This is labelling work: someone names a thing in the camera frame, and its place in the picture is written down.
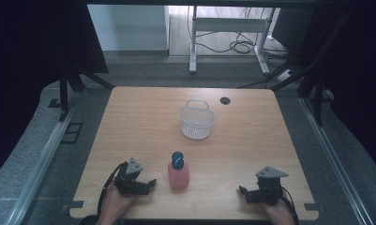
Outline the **white cabinet panel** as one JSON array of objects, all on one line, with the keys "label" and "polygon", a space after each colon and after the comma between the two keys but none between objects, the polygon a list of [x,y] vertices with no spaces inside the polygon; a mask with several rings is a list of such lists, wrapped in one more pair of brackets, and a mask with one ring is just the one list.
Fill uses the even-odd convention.
[{"label": "white cabinet panel", "polygon": [[88,5],[103,51],[168,51],[168,6]]}]

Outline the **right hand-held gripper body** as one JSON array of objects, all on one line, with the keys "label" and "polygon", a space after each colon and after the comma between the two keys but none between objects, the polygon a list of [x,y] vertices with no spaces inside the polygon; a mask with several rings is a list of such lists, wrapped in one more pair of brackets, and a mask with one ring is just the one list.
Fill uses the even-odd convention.
[{"label": "right hand-held gripper body", "polygon": [[272,167],[266,166],[256,173],[258,178],[257,203],[267,203],[274,205],[283,195],[280,179],[288,177],[286,172],[282,172]]}]

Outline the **white perforated plastic basket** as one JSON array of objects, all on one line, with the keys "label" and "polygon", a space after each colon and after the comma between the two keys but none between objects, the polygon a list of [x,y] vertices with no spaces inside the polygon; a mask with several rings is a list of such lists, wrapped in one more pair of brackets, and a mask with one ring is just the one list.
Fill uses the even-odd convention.
[{"label": "white perforated plastic basket", "polygon": [[181,132],[192,140],[210,136],[215,124],[215,114],[202,99],[190,99],[180,110]]}]

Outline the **white metal desk frame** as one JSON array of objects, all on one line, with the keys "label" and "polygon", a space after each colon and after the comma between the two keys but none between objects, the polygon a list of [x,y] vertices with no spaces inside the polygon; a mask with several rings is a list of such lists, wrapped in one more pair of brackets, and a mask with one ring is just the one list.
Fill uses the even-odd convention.
[{"label": "white metal desk frame", "polygon": [[196,37],[197,32],[241,32],[258,33],[259,43],[255,45],[254,52],[260,65],[263,75],[268,75],[270,70],[263,56],[263,46],[268,37],[271,23],[276,9],[270,9],[265,19],[244,19],[244,18],[198,18],[197,7],[193,7],[191,28],[189,29],[191,42],[189,47],[189,72],[195,74],[197,70]]}]

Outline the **black curtain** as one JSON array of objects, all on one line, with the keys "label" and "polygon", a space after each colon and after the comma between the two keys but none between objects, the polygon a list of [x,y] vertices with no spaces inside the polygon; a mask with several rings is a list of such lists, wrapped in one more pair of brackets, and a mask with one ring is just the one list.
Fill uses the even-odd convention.
[{"label": "black curtain", "polygon": [[376,164],[376,0],[361,0],[333,41],[323,81],[338,119]]},{"label": "black curtain", "polygon": [[85,3],[0,0],[0,168],[32,119],[42,89],[85,71],[108,71]]}]

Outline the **black floor bracket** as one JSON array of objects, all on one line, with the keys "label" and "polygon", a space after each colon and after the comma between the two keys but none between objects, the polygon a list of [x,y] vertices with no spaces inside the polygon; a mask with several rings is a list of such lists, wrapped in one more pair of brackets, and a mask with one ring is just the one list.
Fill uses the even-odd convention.
[{"label": "black floor bracket", "polygon": [[83,123],[69,123],[61,139],[62,144],[75,144],[81,134]]}]

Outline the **aluminium rail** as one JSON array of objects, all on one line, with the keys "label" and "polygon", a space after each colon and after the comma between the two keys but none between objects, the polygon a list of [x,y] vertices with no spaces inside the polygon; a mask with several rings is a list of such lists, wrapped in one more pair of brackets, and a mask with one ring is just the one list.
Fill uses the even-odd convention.
[{"label": "aluminium rail", "polygon": [[364,207],[359,194],[357,193],[356,188],[353,186],[353,183],[346,173],[342,163],[340,162],[338,155],[330,142],[328,136],[326,135],[323,127],[318,125],[318,122],[315,120],[312,115],[313,110],[307,99],[299,99],[301,106],[303,107],[306,117],[308,118],[310,125],[312,126],[322,149],[330,163],[331,168],[334,171],[335,176],[338,179],[339,185],[342,188],[344,195],[347,198],[349,205],[351,206],[353,213],[358,220],[360,225],[371,225],[372,220],[368,218],[366,208]]},{"label": "aluminium rail", "polygon": [[77,94],[70,99],[69,111],[64,116],[64,119],[56,124],[4,225],[22,224],[23,218],[38,191],[41,181],[52,162],[56,149],[62,140],[62,136],[64,135],[81,98],[82,95]]}]

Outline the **person's right hand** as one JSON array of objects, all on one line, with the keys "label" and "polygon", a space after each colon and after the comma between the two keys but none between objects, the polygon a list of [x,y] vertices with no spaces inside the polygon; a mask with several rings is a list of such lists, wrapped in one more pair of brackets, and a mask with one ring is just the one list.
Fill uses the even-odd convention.
[{"label": "person's right hand", "polygon": [[292,213],[282,200],[278,200],[273,205],[261,203],[260,206],[267,214],[272,225],[294,225]]}]

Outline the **white power strip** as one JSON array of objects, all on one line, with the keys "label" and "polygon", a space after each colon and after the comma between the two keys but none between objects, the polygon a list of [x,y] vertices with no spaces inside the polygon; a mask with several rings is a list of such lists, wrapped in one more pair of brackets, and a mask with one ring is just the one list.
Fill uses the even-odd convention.
[{"label": "white power strip", "polygon": [[285,81],[286,79],[290,78],[292,75],[293,75],[293,71],[290,70],[290,69],[286,69],[284,72],[282,72],[278,76],[278,81],[281,83],[281,82]]}]

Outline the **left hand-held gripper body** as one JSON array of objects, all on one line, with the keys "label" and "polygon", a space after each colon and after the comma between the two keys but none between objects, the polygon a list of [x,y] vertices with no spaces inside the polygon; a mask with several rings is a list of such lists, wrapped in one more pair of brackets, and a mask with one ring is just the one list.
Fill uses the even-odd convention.
[{"label": "left hand-held gripper body", "polygon": [[142,170],[142,165],[134,157],[116,167],[114,184],[121,195],[137,195],[138,188],[148,188],[147,183],[137,181]]}]

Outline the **black metal stand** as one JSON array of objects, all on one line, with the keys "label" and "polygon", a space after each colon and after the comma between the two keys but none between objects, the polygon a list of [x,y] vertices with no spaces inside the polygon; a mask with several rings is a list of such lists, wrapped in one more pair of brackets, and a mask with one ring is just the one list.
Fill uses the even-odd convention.
[{"label": "black metal stand", "polygon": [[97,74],[87,70],[78,69],[77,71],[63,74],[59,80],[61,109],[60,121],[65,121],[69,112],[68,87],[70,86],[75,93],[82,93],[84,91],[85,86],[83,84],[83,79],[81,78],[82,75],[105,87],[106,89],[114,89],[114,86],[111,83],[103,80]]},{"label": "black metal stand", "polygon": [[330,51],[333,42],[338,37],[338,34],[346,21],[348,20],[349,15],[347,12],[341,12],[336,20],[333,28],[331,29],[328,37],[325,39],[322,48],[319,50],[319,53],[316,55],[311,64],[303,68],[301,71],[295,73],[290,78],[287,78],[283,82],[280,82],[271,87],[272,91],[278,91],[279,89],[291,84],[301,78],[304,79],[297,89],[297,94],[300,97],[307,97],[308,94],[314,90],[314,109],[313,117],[317,124],[321,127],[322,122],[322,104],[323,104],[323,71],[322,65],[323,61]]}]

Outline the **person's left hand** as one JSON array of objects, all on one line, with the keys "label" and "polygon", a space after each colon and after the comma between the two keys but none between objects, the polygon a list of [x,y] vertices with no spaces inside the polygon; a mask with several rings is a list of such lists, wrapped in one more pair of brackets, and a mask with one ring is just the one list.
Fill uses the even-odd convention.
[{"label": "person's left hand", "polygon": [[113,225],[116,220],[124,215],[135,199],[135,196],[121,195],[114,183],[111,183],[106,189],[96,225]]}]

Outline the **pink bottle with blue cap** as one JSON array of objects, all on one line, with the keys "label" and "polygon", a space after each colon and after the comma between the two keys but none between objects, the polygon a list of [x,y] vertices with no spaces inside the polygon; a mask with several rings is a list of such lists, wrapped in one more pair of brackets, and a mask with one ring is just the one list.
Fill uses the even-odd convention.
[{"label": "pink bottle with blue cap", "polygon": [[169,183],[171,188],[185,188],[189,182],[188,164],[182,152],[173,152],[168,164]]}]

